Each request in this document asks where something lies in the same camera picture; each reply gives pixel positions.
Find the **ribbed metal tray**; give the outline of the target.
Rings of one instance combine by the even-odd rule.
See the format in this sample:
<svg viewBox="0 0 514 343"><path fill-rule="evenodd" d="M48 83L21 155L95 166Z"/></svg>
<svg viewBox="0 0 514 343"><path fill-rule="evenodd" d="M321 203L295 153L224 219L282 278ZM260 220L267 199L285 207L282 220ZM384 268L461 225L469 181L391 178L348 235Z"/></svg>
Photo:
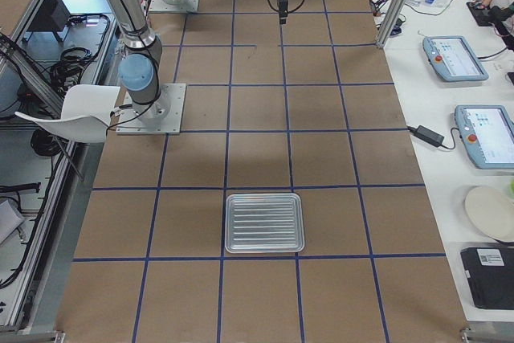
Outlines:
<svg viewBox="0 0 514 343"><path fill-rule="evenodd" d="M225 249L230 253L296 253L305 247L298 194L232 194L225 217Z"/></svg>

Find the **blue teach pendant far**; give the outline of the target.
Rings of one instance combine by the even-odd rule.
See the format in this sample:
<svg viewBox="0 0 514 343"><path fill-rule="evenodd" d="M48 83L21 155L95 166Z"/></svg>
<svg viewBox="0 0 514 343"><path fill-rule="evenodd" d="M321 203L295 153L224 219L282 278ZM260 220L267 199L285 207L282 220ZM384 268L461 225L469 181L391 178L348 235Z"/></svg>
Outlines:
<svg viewBox="0 0 514 343"><path fill-rule="evenodd" d="M422 48L436 74L446 82L483 81L489 77L463 36L425 37Z"/></svg>

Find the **blue teach pendant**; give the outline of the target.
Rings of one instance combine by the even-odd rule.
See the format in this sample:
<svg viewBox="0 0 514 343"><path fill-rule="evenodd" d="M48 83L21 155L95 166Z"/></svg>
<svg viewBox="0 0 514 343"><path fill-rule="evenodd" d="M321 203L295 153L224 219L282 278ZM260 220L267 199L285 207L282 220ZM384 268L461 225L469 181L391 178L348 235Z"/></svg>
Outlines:
<svg viewBox="0 0 514 343"><path fill-rule="evenodd" d="M463 36L425 37L422 48L436 74L446 82L483 81L489 77Z"/></svg>
<svg viewBox="0 0 514 343"><path fill-rule="evenodd" d="M477 168L513 169L513 122L504 106L457 105L454 117Z"/></svg>

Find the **black power adapter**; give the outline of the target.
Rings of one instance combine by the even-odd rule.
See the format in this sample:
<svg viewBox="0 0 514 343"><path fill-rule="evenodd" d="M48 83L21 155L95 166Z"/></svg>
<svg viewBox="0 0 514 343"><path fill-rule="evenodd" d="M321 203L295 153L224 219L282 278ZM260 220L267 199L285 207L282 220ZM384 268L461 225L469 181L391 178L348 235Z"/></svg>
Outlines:
<svg viewBox="0 0 514 343"><path fill-rule="evenodd" d="M419 125L417 127L408 126L407 129L416 138L420 139L421 141L426 142L429 145L434 146L435 148L438 148L443 144L444 136L442 136L441 134L439 134L425 126L422 126L422 125Z"/></svg>

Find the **white plastic chair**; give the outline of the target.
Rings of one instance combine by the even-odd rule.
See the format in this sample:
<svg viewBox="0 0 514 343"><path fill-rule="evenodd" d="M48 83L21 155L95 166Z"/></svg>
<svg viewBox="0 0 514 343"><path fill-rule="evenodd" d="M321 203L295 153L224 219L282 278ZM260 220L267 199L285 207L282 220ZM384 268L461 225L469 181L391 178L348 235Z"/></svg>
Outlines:
<svg viewBox="0 0 514 343"><path fill-rule="evenodd" d="M48 120L22 112L15 115L32 121L50 134L81 143L104 143L110 112L120 92L119 86L77 84L67 91L61 117Z"/></svg>

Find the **blue teach pendant near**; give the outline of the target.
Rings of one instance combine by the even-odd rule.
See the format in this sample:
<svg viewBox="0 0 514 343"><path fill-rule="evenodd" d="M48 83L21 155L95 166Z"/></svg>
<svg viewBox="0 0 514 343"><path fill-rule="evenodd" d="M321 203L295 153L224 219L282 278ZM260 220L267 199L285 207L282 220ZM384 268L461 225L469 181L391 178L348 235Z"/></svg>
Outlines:
<svg viewBox="0 0 514 343"><path fill-rule="evenodd" d="M477 168L513 169L513 122L504 106L457 105L454 117Z"/></svg>

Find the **cream round plate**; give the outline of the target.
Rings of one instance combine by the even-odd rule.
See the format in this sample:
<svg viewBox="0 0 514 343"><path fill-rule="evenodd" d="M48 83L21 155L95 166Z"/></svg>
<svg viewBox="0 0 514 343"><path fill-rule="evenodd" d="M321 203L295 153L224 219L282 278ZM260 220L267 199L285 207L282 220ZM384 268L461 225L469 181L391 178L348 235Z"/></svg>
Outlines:
<svg viewBox="0 0 514 343"><path fill-rule="evenodd" d="M513 243L513 202L488 186L471 189L465 198L471 223L485 235L501 243Z"/></svg>

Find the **black flat box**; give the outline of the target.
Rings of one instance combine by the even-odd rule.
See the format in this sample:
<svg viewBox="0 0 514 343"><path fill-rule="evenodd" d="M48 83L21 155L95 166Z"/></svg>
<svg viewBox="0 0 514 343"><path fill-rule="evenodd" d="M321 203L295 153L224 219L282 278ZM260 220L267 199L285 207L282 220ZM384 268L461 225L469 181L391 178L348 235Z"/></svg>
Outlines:
<svg viewBox="0 0 514 343"><path fill-rule="evenodd" d="M474 305L513 310L513 249L469 247L460 256Z"/></svg>

